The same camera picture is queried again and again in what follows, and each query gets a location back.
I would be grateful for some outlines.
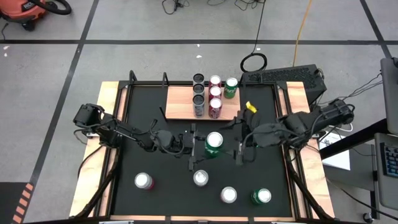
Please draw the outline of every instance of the orange striped tape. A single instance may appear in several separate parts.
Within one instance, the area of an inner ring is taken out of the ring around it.
[[[22,191],[21,198],[19,199],[18,206],[12,218],[13,224],[20,224],[24,221],[27,207],[32,198],[33,188],[34,186],[32,184],[27,183],[25,189]]]

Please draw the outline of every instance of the soda can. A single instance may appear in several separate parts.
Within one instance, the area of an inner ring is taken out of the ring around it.
[[[205,141],[205,154],[209,158],[214,158],[220,153],[223,147],[223,136],[218,132],[212,132],[206,137]]]
[[[205,87],[202,84],[196,84],[193,86],[193,96],[196,95],[205,96]]]
[[[213,75],[210,77],[209,81],[209,91],[213,86],[218,86],[221,88],[221,78],[218,75]]]
[[[228,99],[233,98],[235,96],[237,88],[238,80],[236,78],[228,78],[225,81],[224,97]]]
[[[193,175],[193,181],[198,187],[203,187],[209,181],[209,175],[204,170],[198,170]]]
[[[152,177],[144,172],[137,174],[134,182],[136,183],[136,186],[139,189],[144,189],[144,190],[149,190],[153,188],[155,184]]]
[[[221,115],[221,108],[223,106],[223,103],[221,102],[221,99],[219,98],[213,98],[210,100],[209,103],[209,117],[213,119],[217,119]]]
[[[200,73],[197,73],[196,75],[193,76],[193,85],[196,84],[201,84],[205,86],[205,77]]]
[[[209,101],[211,101],[214,98],[221,99],[221,92],[222,91],[221,91],[220,87],[218,87],[218,86],[211,87],[210,92],[209,92]]]
[[[256,205],[268,203],[271,200],[271,192],[268,189],[257,189],[251,194],[251,200]]]
[[[193,114],[199,118],[205,115],[205,97],[196,95],[192,98]]]
[[[233,187],[225,187],[221,191],[221,200],[225,203],[233,203],[237,197],[238,194],[236,193],[236,190]]]

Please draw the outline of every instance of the white paper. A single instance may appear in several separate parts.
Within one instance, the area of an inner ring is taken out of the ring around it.
[[[319,148],[320,150],[322,150],[324,147],[327,147],[328,145],[333,144],[334,142],[337,142],[339,140],[340,136],[338,134],[330,133],[326,138],[322,139],[322,141],[319,143]],[[351,166],[349,164],[349,150],[346,150],[337,155],[324,159],[322,160],[322,163],[324,165],[333,166],[340,169],[351,170]]]

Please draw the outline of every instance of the orange vacuum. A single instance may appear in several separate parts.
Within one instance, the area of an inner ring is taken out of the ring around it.
[[[0,0],[0,17],[9,21],[22,24],[28,31],[35,29],[35,22],[42,18],[46,11],[58,15],[68,15],[72,9],[66,0],[56,0],[63,4],[65,9],[58,9],[58,6],[46,0]]]

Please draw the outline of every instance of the yellow object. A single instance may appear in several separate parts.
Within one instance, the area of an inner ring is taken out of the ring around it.
[[[310,7],[311,7],[311,3],[312,3],[312,0],[310,0],[308,2],[307,10],[305,11],[305,14],[304,14],[303,22],[301,23],[300,30],[298,31],[298,35],[297,35],[297,39],[296,39],[296,46],[294,47],[293,67],[294,67],[294,63],[296,62],[297,46],[299,44],[299,40],[300,40],[300,36],[301,36],[301,30],[303,30],[305,20],[307,18],[308,12],[309,12]]]
[[[249,110],[251,110],[253,113],[256,113],[256,112],[257,112],[257,109],[256,109],[252,104],[250,104],[250,101],[248,101],[248,102],[246,103],[246,107],[247,107]]]

